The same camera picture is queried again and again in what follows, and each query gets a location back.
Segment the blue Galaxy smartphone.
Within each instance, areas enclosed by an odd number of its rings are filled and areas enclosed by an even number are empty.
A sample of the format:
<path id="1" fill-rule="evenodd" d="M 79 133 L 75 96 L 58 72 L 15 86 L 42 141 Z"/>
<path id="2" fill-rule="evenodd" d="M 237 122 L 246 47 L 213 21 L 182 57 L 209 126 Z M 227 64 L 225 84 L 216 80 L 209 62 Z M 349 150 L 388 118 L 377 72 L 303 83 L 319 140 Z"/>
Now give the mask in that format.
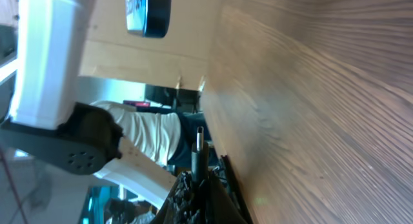
<path id="1" fill-rule="evenodd" d="M 164 38 L 171 4 L 172 0 L 125 0 L 127 32 L 144 38 Z"/>

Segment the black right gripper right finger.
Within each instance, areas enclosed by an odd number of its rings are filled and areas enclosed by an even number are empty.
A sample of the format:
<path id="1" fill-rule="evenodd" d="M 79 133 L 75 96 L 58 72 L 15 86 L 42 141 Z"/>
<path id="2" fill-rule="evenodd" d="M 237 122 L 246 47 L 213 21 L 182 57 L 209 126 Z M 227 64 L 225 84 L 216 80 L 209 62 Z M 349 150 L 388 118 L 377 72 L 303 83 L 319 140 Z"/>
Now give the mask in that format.
<path id="1" fill-rule="evenodd" d="M 228 156 L 221 157 L 219 165 L 211 171 L 208 182 L 207 223 L 253 224 Z"/>

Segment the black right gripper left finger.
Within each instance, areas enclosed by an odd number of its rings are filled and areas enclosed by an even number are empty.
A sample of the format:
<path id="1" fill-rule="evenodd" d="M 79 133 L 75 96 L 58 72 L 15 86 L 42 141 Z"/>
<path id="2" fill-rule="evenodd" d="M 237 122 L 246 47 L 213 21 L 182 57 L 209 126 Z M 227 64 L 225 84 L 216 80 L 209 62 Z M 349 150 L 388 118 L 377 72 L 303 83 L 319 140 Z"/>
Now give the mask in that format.
<path id="1" fill-rule="evenodd" d="M 196 190 L 192 186 L 192 175 L 182 172 L 150 224 L 205 223 L 204 212 L 197 202 Z"/>

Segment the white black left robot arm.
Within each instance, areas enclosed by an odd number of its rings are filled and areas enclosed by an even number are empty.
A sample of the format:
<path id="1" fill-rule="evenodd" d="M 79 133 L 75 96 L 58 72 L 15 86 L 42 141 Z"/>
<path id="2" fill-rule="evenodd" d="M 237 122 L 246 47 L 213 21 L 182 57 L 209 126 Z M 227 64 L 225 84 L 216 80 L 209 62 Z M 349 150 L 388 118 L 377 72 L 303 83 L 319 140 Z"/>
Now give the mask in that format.
<path id="1" fill-rule="evenodd" d="M 95 1 L 19 0 L 15 90 L 1 139 L 71 174 L 122 185 L 161 208 L 175 177 L 135 148 L 106 110 L 76 100 Z"/>

